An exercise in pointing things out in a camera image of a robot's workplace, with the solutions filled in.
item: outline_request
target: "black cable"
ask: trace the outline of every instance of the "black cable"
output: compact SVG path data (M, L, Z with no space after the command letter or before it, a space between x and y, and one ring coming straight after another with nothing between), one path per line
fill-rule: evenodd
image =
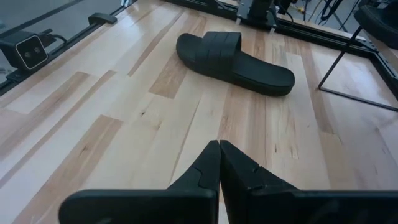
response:
M62 37L61 35L58 34L50 34L52 35L54 38L58 38L61 39L63 41L63 44L66 45L68 43L68 41L66 40L66 38Z
M317 15L317 18L315 19L315 22L314 22L315 24L317 23L318 18L319 18L319 16L321 15L321 13L322 13L322 12L319 12L319 14Z
M347 16L347 19L343 22L343 24L341 25L341 27L340 27L338 30L341 30L341 28L344 27L344 24L346 24L346 22L348 21L349 17L352 15L352 13L354 12L354 10L355 10L355 8L356 8L356 6L357 6L358 4L359 4L359 0L356 0L356 2L355 2L355 4L354 4L354 6L353 6L351 12L349 12L349 14L348 14L348 16Z
M308 0L304 0L304 1L305 1L305 4L304 4L304 15L303 15L303 20L304 20L304 21L307 21L307 20L305 19L305 16L307 15Z
M290 17L290 20L292 20L292 22L290 23L289 26L292 27L293 23L294 23L293 16L281 5L279 0L277 0L276 3L280 7L280 9L283 10Z
M326 25L326 23L328 23L328 21L329 21L329 19L325 20L325 22L321 26Z
M325 7L322 9L321 20L322 20L322 21L325 21L325 20L329 19L329 18L331 17L331 15L332 15L333 13L336 12L338 6L340 5L340 3L341 3L342 1L343 1L343 0L335 0L335 2L333 3L332 7L330 8L329 13L325 16L326 10L328 9L329 5L330 5L331 2L332 2L332 0L327 0L327 2L326 2L326 4L325 4Z

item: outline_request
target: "metal rod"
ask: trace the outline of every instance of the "metal rod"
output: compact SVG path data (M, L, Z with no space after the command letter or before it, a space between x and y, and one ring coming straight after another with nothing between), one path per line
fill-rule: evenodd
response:
M333 69L335 69L337 63L340 61L340 59L343 57L343 55L345 54L345 52L348 50L349 46L354 42L355 37L359 34L359 32L361 32L362 27L359 26L358 29L355 31L355 33L353 34L353 36L350 38L350 40L348 41L348 43L346 44L346 46L344 47L344 49L341 51L341 53L339 54L339 56L337 57L337 59L335 60L335 62L333 62L333 65L331 65L331 67L329 68L329 71L326 73L326 75L322 78L322 81L319 83L318 88L321 88L322 85L324 84L324 82L326 81L326 79L329 77L331 71L333 71Z
M325 87L320 87L319 90L325 91L327 93L331 93L331 94L334 94L334 95L337 95L337 96L342 96L342 97L345 97L345 98L348 98L348 99L351 99L351 100L355 100L355 101L358 101L358 102L361 102L361 103L366 103L367 105L377 106L379 108L384 108L384 109L387 109L387 110L398 112L398 108L395 108L393 106L384 105L384 104L377 103L377 102L370 101L370 100L366 100L366 99L363 99L363 98L360 98L360 97L357 97L357 96L351 96L351 95L346 94L346 93L340 93L338 91L331 90L331 89L328 89L328 88L325 88Z

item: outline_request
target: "wooden floor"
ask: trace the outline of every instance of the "wooden floor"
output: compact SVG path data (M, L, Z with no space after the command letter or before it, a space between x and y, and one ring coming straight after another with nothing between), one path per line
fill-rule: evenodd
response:
M57 223L80 189L164 189L212 139L300 189L398 189L398 114L316 89L339 52L158 0L118 19L0 98L1 223ZM295 73L292 92L187 69L177 37L208 30L242 32L243 51ZM326 86L398 106L364 58L345 56Z

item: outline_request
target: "black bracket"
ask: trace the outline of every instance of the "black bracket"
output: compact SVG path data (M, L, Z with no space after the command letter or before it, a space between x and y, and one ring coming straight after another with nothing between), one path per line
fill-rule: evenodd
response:
M364 47L366 47L369 50L372 50L374 52L379 52L379 50L377 49L377 47L370 41L367 40L361 40L361 39L356 39L357 42L363 44Z
M118 18L105 13L96 12L88 17L88 23L92 24L115 24Z
M268 20L268 10L271 7L272 1L270 0L242 0L238 9L238 17L248 19L251 17L255 20L264 21Z

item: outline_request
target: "black slide sandal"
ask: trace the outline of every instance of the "black slide sandal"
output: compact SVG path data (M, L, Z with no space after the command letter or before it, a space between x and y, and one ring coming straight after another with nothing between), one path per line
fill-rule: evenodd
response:
M263 62L241 51L241 33L207 32L203 38L182 34L177 54L194 72L270 96L284 96L295 78L287 68Z

